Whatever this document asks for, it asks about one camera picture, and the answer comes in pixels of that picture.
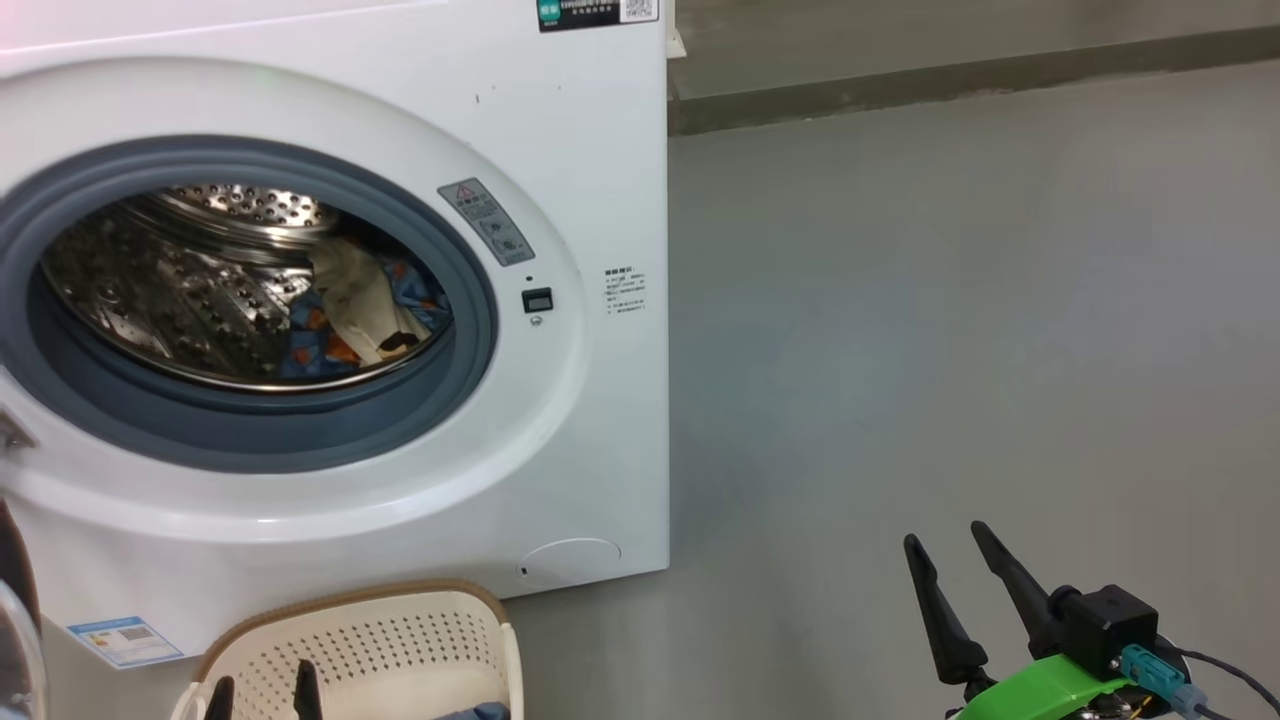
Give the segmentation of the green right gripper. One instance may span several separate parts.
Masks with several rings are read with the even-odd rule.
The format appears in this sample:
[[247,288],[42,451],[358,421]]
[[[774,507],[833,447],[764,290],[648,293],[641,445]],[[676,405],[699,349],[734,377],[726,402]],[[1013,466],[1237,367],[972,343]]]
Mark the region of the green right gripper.
[[1111,669],[1120,675],[1111,680],[1053,656],[1061,652],[1060,626],[1050,610],[1050,593],[987,523],[972,521],[970,532],[987,568],[1004,583],[1028,634],[1028,651],[1038,661],[1004,682],[993,680],[986,671],[986,650],[964,630],[924,544],[915,534],[906,534],[902,547],[936,675],[945,685],[964,685],[965,705],[950,717],[1133,719],[1139,707],[1116,697],[1116,691],[1149,674],[1151,656],[1119,656]]

